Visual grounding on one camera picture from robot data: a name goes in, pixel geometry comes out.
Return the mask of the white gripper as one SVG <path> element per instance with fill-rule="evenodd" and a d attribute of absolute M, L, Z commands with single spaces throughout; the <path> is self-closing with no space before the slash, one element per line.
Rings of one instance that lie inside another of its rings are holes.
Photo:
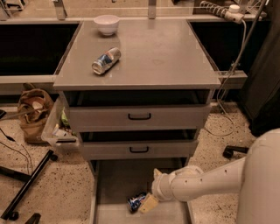
<path fill-rule="evenodd" d="M 148 193 L 145 199 L 141 202 L 139 211 L 142 214 L 148 213 L 150 210 L 158 205 L 158 201 L 173 200 L 172 181 L 175 178 L 175 173 L 162 173 L 155 168 L 153 171 L 154 180 L 151 186 L 151 192 Z"/>

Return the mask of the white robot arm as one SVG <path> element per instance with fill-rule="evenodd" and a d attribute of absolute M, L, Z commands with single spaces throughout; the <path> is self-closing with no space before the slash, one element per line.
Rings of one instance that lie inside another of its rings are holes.
<path fill-rule="evenodd" d="M 245 157 L 211 171 L 188 165 L 169 174 L 155 170 L 153 176 L 151 192 L 140 206 L 143 213 L 160 201 L 237 193 L 236 224 L 280 224 L 280 129 L 259 136 Z"/>

